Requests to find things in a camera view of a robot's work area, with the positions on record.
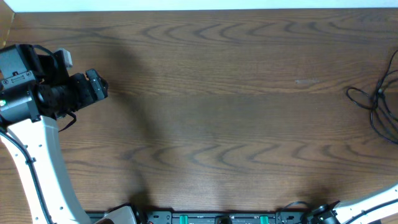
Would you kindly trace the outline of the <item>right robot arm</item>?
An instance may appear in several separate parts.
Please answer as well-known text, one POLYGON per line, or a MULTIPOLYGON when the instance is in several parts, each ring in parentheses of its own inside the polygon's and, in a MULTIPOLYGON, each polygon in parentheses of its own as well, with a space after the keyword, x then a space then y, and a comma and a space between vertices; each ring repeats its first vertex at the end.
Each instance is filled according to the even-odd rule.
POLYGON ((309 224, 367 224, 397 213, 397 184, 363 198, 322 205, 304 216, 309 224))

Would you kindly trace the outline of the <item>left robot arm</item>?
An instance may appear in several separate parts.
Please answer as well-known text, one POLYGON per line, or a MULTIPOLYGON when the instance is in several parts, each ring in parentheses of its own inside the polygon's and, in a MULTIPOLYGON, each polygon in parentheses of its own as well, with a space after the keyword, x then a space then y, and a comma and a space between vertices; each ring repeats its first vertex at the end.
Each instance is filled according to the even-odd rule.
POLYGON ((33 71, 5 75, 1 141, 17 167, 33 223, 135 223, 132 208, 86 213, 70 181, 57 119, 107 97, 108 84, 91 69, 41 78, 33 71))

